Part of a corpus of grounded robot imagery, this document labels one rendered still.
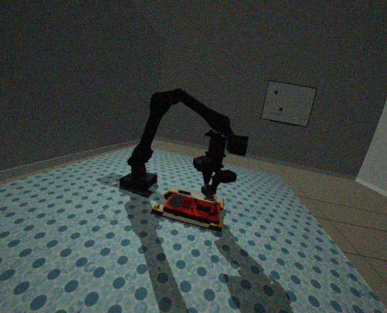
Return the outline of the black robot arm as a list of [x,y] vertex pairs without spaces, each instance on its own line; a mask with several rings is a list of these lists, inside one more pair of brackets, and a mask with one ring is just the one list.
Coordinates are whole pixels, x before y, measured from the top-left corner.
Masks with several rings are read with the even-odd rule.
[[[176,89],[162,93],[156,92],[153,93],[150,100],[149,107],[151,113],[141,142],[134,148],[132,156],[127,161],[128,166],[131,166],[132,173],[129,177],[141,179],[147,175],[145,163],[148,162],[154,152],[154,150],[151,150],[151,143],[156,134],[161,118],[170,109],[171,105],[179,102],[182,102],[184,105],[194,110],[197,114],[201,115],[213,128],[213,130],[217,131],[214,132],[213,130],[210,130],[205,134],[205,136],[211,137],[209,150],[224,152],[226,140],[228,140],[226,148],[228,153],[245,156],[249,137],[234,135],[232,129],[230,128],[230,119],[227,116],[205,106],[183,89]],[[224,136],[222,136],[222,134]],[[214,170],[216,165],[214,155],[212,155],[212,157],[209,157],[208,155],[196,157],[193,159],[193,163],[194,168],[196,168],[197,171],[207,171],[210,169]]]

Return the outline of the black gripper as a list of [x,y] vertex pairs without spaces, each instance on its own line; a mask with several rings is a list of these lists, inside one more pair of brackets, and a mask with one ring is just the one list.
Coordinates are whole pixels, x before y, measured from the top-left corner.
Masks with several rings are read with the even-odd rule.
[[[207,170],[202,171],[202,175],[204,178],[204,185],[208,185],[210,182],[210,179],[212,178],[212,186],[211,191],[214,191],[220,184],[222,183],[229,183],[236,181],[237,175],[230,171],[230,170],[221,170],[221,168],[224,168],[223,163],[223,157],[226,157],[226,154],[224,152],[215,152],[208,149],[206,151],[206,155],[209,157],[212,157],[212,155],[215,156],[215,169],[214,170]],[[215,172],[215,175],[212,176],[213,172]]]

